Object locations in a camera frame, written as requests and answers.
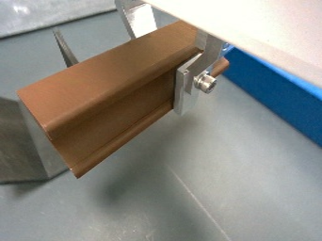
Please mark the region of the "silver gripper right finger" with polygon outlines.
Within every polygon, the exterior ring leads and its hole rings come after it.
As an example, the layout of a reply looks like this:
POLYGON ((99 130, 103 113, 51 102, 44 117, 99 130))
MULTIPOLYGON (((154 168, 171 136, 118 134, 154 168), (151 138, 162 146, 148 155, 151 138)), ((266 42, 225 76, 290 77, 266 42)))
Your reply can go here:
POLYGON ((225 55, 230 51, 230 44, 202 30, 195 46, 200 52, 176 69, 174 110, 179 115, 192 108, 199 93, 208 94, 215 88, 215 77, 223 72, 225 55))

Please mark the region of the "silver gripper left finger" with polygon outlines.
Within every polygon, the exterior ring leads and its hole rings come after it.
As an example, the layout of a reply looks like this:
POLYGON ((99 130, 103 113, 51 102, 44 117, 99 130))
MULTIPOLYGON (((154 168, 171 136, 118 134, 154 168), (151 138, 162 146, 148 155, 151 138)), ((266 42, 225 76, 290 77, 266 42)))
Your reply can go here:
POLYGON ((115 0, 115 5, 131 39, 158 29, 152 7, 143 0, 115 0))

